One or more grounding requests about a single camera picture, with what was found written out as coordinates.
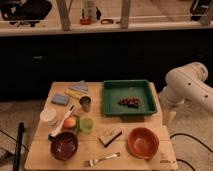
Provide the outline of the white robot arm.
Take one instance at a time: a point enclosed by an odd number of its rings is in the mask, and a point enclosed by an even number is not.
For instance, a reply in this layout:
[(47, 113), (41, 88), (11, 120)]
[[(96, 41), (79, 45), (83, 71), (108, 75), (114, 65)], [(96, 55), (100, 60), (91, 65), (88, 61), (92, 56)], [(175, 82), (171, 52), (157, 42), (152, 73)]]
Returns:
[(208, 70), (200, 62), (170, 70), (165, 76), (166, 87), (159, 94), (161, 105), (169, 109), (191, 100), (213, 115), (213, 87), (205, 84), (207, 78)]

